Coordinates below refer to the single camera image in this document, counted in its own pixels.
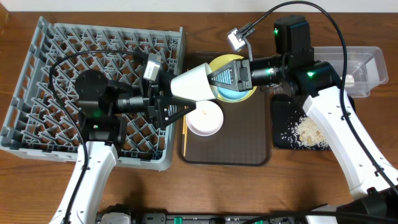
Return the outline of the light blue bowl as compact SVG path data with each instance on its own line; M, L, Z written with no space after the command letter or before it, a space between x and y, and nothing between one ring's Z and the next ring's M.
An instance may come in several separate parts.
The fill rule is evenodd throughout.
M218 87L218 97L225 101L238 101L246 97L250 91L233 91Z

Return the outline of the white cup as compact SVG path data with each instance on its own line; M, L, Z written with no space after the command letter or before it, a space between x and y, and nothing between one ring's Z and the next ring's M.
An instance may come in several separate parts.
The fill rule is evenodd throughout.
M203 63L173 78L170 82L173 96L192 101L216 99L216 87L211 87L208 81L211 72L209 64Z

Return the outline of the rice and nut scraps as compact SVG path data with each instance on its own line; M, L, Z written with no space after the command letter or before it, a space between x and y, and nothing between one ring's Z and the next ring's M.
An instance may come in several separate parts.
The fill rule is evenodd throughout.
M301 116L298 121L290 122L287 130L280 134L287 141L287 148L306 150L329 150L329 145L315 122Z

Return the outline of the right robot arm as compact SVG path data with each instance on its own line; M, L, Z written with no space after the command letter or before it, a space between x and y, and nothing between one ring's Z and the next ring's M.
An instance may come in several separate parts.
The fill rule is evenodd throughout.
M285 82L291 97L318 126L338 160L353 201L327 205L282 217L307 223L396 223L397 170L384 158L358 119L345 91L345 75L326 61L316 60L310 26L303 16L274 22L277 55L233 60L208 76L213 86L246 91Z

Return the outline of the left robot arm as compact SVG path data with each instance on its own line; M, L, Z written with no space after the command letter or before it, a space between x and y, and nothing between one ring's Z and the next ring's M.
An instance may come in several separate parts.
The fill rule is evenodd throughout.
M89 69L75 80L79 96L75 167L52 223L94 223L108 177L126 142L124 114L145 113L157 128L166 128L196 108L192 100L171 94L168 73L155 82L141 78L136 86L108 79Z

